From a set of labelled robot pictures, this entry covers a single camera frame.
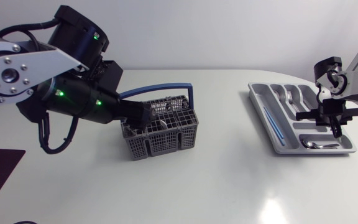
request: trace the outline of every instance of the dishwasher cutlery basket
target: dishwasher cutlery basket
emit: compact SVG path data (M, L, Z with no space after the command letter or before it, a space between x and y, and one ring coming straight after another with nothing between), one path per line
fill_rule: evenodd
M145 102L152 105L156 116L144 130L132 129L125 120L121 121L122 135L134 161L194 147L198 119L193 107L193 86L190 83L167 83L120 94L120 99L124 99L150 91L179 88L188 90L188 98L169 96Z

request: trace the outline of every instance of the green led light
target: green led light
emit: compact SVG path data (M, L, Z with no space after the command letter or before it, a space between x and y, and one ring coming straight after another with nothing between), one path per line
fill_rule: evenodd
M55 95L57 95L57 96L64 96L65 93L64 93L63 91L61 91L61 90L56 90Z

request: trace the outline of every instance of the black cable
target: black cable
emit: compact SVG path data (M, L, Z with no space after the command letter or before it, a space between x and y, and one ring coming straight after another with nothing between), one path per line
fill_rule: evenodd
M13 224L36 224L36 223L32 222L32 221L20 221L20 222L13 223Z
M38 132L39 132L39 141L41 144L41 148L47 153L47 154L57 154L59 152L62 152L67 148L67 146L71 143L71 140L73 139L73 136L75 134L75 130L77 129L78 124L78 118L73 117L73 120L71 121L70 130L67 134L67 137L64 139L64 142L61 146L57 147L56 149L51 149L48 146L48 139L49 139L49 117L48 113L45 116L45 118L38 123Z
M58 19L54 18L51 21L43 22L43 23L22 24L22 25L11 26L11 27L1 30L0 37L4 37L5 35L8 35L12 32L16 32L16 31L48 29L48 28L54 27L55 25L57 25L59 23L60 23L60 21Z
M20 30L19 32L22 32L25 35L28 35L30 37L30 40L34 44L35 51L40 51L40 44L38 43L37 39L34 37L34 35L28 31L28 30Z

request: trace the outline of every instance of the cutlery tray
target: cutlery tray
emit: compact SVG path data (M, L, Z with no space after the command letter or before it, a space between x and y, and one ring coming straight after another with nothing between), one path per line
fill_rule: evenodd
M310 111L318 107L316 101L317 87L305 84L274 84L249 83L249 97L255 106L262 123L267 130L275 151L279 154L347 154L356 152L348 134L342 129L342 138L339 142L334 138L331 128L316 126L314 120L304 119L297 121L296 112ZM283 139L276 134L268 113L280 130ZM336 149L310 149L302 145L306 139L316 144L339 144Z

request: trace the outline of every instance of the white tabletop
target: white tabletop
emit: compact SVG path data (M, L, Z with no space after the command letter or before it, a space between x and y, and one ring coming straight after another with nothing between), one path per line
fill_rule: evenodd
M131 161L118 121L80 120L57 155L37 125L0 106L0 148L26 154L0 191L0 223L358 223L358 151L278 155L249 97L249 82L304 83L255 70L126 70L118 92L190 82L200 124L193 149ZM132 97L186 95L164 90ZM51 146L71 118L51 113ZM343 127L358 148L358 117Z

